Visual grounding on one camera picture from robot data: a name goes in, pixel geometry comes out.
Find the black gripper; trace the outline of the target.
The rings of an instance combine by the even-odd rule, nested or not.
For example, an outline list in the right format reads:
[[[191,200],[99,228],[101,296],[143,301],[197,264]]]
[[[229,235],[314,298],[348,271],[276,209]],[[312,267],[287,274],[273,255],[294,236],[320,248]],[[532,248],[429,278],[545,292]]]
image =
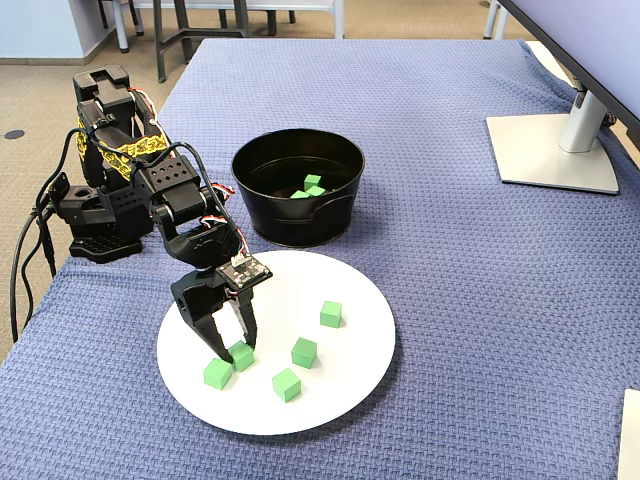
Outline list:
[[[171,285],[171,292],[185,323],[221,360],[233,363],[214,318],[227,301],[243,330],[245,343],[256,347],[258,327],[252,288],[235,292],[217,272],[190,272]]]

